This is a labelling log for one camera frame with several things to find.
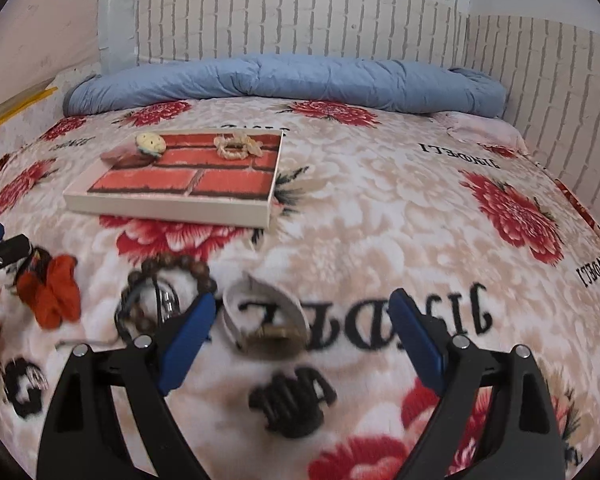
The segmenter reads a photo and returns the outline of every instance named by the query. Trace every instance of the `floral bedspread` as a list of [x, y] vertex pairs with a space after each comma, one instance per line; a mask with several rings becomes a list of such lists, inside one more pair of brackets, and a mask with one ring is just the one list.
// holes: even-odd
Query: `floral bedspread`
[[[62, 190], [130, 132], [219, 126], [286, 130], [268, 230], [66, 210]], [[82, 317], [44, 331], [5, 288], [13, 277], [0, 276], [0, 362], [22, 357], [48, 381], [37, 415], [20, 418], [13, 396], [0, 400], [0, 437], [30, 475], [70, 352], [55, 343], [112, 339], [128, 272], [164, 251], [207, 261], [220, 291], [243, 270], [279, 283], [301, 298], [312, 324], [308, 352], [272, 364], [237, 354], [216, 323], [168, 397], [214, 480], [393, 477], [437, 403], [386, 314], [397, 287], [479, 346], [531, 347], [552, 394], [568, 478], [599, 446], [600, 228], [525, 156], [460, 142], [426, 117], [264, 98], [70, 118], [40, 133], [0, 168], [0, 222], [8, 235], [77, 257]], [[265, 314], [257, 306], [244, 313], [256, 326]], [[267, 433], [247, 396], [300, 363], [320, 370], [338, 400], [317, 433], [291, 441]], [[128, 402], [118, 389], [114, 396], [134, 463], [151, 472]], [[451, 472], [470, 463], [487, 407], [481, 391]]]

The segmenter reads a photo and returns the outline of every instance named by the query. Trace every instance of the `yellow strip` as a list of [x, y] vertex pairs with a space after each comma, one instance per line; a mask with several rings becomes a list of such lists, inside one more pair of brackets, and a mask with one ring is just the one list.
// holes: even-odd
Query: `yellow strip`
[[29, 99], [27, 99], [23, 103], [21, 103], [21, 104], [17, 105], [16, 107], [12, 108], [8, 112], [5, 112], [0, 117], [0, 126], [2, 124], [4, 124], [6, 121], [8, 121], [9, 119], [11, 119], [13, 116], [19, 114], [24, 109], [29, 108], [31, 105], [33, 105], [33, 104], [35, 104], [35, 103], [37, 103], [39, 101], [42, 101], [42, 99], [45, 99], [45, 98], [49, 97], [56, 90], [58, 90], [57, 86], [54, 86], [52, 88], [48, 88], [46, 90], [43, 90], [42, 92], [39, 92], [39, 93], [33, 95], [32, 97], [30, 97]]

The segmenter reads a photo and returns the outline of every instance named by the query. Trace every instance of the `red brick pattern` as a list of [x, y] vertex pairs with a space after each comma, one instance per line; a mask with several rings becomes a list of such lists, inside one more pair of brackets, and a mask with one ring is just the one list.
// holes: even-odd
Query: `red brick pattern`
[[217, 134], [164, 135], [166, 152], [143, 168], [143, 161], [107, 171], [90, 189], [99, 193], [175, 193], [266, 200], [278, 159], [280, 136], [263, 134], [263, 155], [226, 160], [213, 144]]

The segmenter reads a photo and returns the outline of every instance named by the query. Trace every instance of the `blue blanket roll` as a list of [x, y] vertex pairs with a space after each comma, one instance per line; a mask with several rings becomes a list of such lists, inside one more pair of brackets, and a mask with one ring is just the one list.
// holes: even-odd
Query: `blue blanket roll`
[[181, 99], [238, 96], [336, 101], [390, 112], [502, 115], [506, 90], [468, 68], [408, 61], [258, 54], [145, 64], [83, 82], [64, 102], [68, 116]]

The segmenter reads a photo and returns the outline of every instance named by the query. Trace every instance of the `black claw clip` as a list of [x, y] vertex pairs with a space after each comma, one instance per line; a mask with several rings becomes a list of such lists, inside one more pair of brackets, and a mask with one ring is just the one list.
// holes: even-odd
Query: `black claw clip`
[[249, 407], [267, 417], [267, 430], [285, 438], [302, 438], [316, 431], [324, 421], [320, 403], [331, 406], [336, 391], [318, 370], [296, 368], [296, 378], [276, 373], [269, 384], [249, 394]]

